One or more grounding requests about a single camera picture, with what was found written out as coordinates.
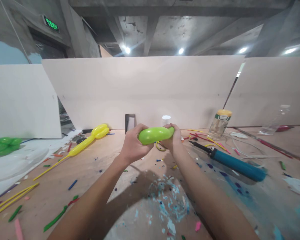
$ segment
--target wall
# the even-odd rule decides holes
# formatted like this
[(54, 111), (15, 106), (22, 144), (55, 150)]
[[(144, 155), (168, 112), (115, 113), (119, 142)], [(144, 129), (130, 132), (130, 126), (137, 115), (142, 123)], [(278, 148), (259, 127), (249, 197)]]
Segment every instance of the wall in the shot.
[(107, 50), (105, 50), (101, 45), (99, 45), (99, 47), (100, 47), (101, 57), (112, 57), (112, 55), (108, 53)]
[[(60, 33), (47, 27), (42, 15), (54, 21)], [(59, 1), (0, 0), (0, 64), (41, 63), (29, 27), (59, 43), (69, 57), (73, 56)]]
[(96, 43), (96, 40), (94, 40), (90, 28), (83, 23), (84, 31), (86, 34), (86, 39), (88, 41), (88, 50), (90, 57), (101, 57), (100, 51), (99, 51), (99, 45)]
[[(60, 32), (46, 26), (42, 15)], [(90, 30), (67, 0), (0, 0), (0, 64), (41, 63), (29, 28), (62, 46), (69, 58), (100, 57)]]

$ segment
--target water bottle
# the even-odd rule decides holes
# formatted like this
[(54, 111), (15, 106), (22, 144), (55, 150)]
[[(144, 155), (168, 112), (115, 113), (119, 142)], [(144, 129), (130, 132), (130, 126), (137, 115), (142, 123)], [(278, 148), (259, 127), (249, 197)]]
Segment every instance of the water bottle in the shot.
[(276, 116), (266, 125), (264, 125), (259, 133), (271, 136), (275, 133), (278, 127), (281, 125), (282, 118), (289, 112), (290, 105), (280, 105), (280, 109)]
[(219, 140), (226, 129), (231, 116), (232, 112), (229, 110), (218, 110), (210, 126), (208, 137), (215, 141)]

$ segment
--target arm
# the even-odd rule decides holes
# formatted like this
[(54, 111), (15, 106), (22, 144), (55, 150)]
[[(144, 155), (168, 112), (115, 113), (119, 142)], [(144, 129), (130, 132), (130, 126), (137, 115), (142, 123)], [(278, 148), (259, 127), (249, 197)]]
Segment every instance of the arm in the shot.
[(259, 239), (253, 228), (231, 201), (205, 174), (189, 156), (182, 145), (181, 131), (175, 128), (172, 138), (163, 141), (170, 150), (182, 176), (184, 177), (200, 212), (217, 239)]
[(139, 124), (126, 133), (120, 154), (61, 219), (48, 240), (89, 238), (91, 231), (97, 224), (97, 219), (103, 218), (102, 210), (107, 204), (122, 172), (127, 166), (144, 157), (153, 148), (153, 144), (143, 146), (138, 140), (140, 131), (147, 128), (147, 126)]

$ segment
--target white partition panel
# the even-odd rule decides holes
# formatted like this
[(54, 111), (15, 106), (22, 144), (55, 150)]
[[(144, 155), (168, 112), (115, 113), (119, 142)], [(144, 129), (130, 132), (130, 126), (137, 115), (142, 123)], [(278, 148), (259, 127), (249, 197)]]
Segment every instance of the white partition panel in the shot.
[(291, 107), (281, 124), (300, 125), (300, 57), (248, 58), (225, 107), (229, 126), (262, 126), (282, 104)]
[(60, 138), (57, 94), (41, 64), (0, 65), (0, 137)]
[(43, 60), (43, 67), (77, 129), (108, 123), (207, 128), (223, 107), (243, 56), (173, 56)]

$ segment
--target green exit sign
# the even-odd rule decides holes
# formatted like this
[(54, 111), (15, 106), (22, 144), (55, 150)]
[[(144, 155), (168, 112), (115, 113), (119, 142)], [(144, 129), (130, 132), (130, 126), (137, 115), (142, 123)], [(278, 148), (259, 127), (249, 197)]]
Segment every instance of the green exit sign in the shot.
[(57, 25), (57, 24), (55, 24), (54, 22), (52, 22), (51, 20), (49, 20), (46, 16), (43, 16), (43, 20), (44, 20), (45, 24), (46, 24), (48, 27), (50, 27), (50, 28), (52, 28), (53, 30), (59, 32), (59, 28), (58, 28), (58, 25)]

